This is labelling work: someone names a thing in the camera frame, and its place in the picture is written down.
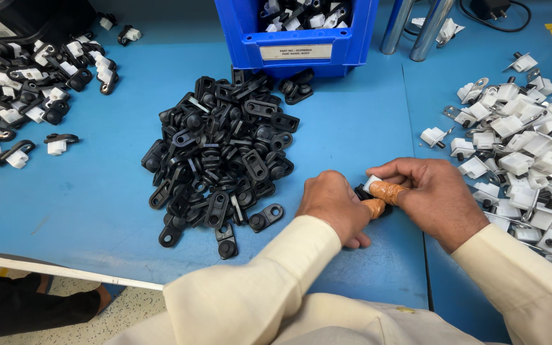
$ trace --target person's left hand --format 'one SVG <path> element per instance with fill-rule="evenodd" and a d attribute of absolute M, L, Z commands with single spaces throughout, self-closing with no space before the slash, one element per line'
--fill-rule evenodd
<path fill-rule="evenodd" d="M 307 179 L 295 216 L 309 215 L 331 225 L 343 246 L 368 247 L 370 238 L 362 232 L 372 212 L 361 204 L 349 182 L 339 172 L 327 170 Z"/>

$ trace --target speckled floor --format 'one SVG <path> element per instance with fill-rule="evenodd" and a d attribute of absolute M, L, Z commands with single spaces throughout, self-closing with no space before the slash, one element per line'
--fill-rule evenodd
<path fill-rule="evenodd" d="M 6 276 L 20 278 L 29 272 L 9 270 Z M 55 277 L 50 294 L 67 296 L 90 291 L 97 282 Z M 160 291 L 127 287 L 125 291 L 98 317 L 86 324 L 29 332 L 0 338 L 0 344 L 22 345 L 101 345 L 121 330 L 139 321 L 165 311 L 165 301 Z"/>

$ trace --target black container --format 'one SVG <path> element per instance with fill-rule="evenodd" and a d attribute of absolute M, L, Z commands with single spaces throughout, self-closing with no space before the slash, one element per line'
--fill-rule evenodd
<path fill-rule="evenodd" d="M 95 17 L 87 0 L 0 0 L 0 42 L 39 39 L 60 45 L 90 27 Z"/>

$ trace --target chrome pole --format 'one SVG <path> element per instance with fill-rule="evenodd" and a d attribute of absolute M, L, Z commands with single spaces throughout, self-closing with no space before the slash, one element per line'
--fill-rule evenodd
<path fill-rule="evenodd" d="M 383 54 L 391 55 L 397 50 L 397 43 L 399 42 L 399 38 L 402 37 L 403 28 L 408 22 L 408 17 L 410 17 L 410 11 L 414 3 L 415 0 L 395 0 L 391 16 L 389 17 L 389 23 L 383 36 L 383 42 L 380 43 L 380 51 Z"/>
<path fill-rule="evenodd" d="M 438 37 L 438 32 L 447 20 L 447 15 L 454 3 L 455 0 L 435 0 L 427 12 L 425 23 L 423 23 L 417 41 L 410 51 L 410 59 L 420 62 L 427 58 L 427 54 L 434 44 L 435 38 Z"/>

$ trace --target blue table surface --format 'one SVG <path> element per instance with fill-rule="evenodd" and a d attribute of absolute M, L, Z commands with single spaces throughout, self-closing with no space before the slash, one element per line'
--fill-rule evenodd
<path fill-rule="evenodd" d="M 516 34 L 483 27 L 454 8 L 450 17 L 466 28 L 445 47 L 434 48 L 423 63 L 408 59 L 413 40 L 407 34 L 394 55 L 379 52 L 391 11 L 391 3 L 381 3 L 367 65 L 345 78 L 315 80 L 312 97 L 283 106 L 301 119 L 287 149 L 295 170 L 251 211 L 280 203 L 284 219 L 259 234 L 248 226 L 235 227 L 240 254 L 221 261 L 208 228 L 189 228 L 173 248 L 158 244 L 165 211 L 149 208 L 152 174 L 139 162 L 161 136 L 158 112 L 175 105 L 202 75 L 230 78 L 214 5 L 153 1 L 159 5 L 154 11 L 153 4 L 128 0 L 92 3 L 98 11 L 115 12 L 120 23 L 133 24 L 144 36 L 121 47 L 118 27 L 109 32 L 94 27 L 107 57 L 119 65 L 117 89 L 103 96 L 93 81 L 80 94 L 73 92 L 62 124 L 29 123 L 19 131 L 18 140 L 39 146 L 23 169 L 0 168 L 0 254 L 160 284 L 210 265 L 246 263 L 290 222 L 304 180 L 320 171 L 336 169 L 356 185 L 365 181 L 366 168 L 395 157 L 448 158 L 448 149 L 419 146 L 420 133 L 455 124 L 441 110 L 459 103 L 455 93 L 468 82 L 489 77 L 497 84 L 516 75 L 522 83 L 524 74 L 502 73 L 514 51 L 530 51 L 543 76 L 552 80 L 552 38 L 544 28 L 552 23 L 552 2 L 529 4 L 533 20 Z M 415 4 L 411 18 L 424 17 L 427 6 Z M 517 27 L 522 16 L 513 6 L 504 25 Z M 83 141 L 53 157 L 41 144 L 50 133 L 72 133 Z M 461 135 L 456 128 L 451 137 Z M 3 143 L 3 149 L 14 142 Z M 400 210 L 365 231 L 373 245 L 343 250 L 310 291 L 428 308 L 421 231 Z M 426 237 L 425 245 L 435 311 L 482 341 L 510 342 L 502 317 L 466 273 L 433 239 Z"/>

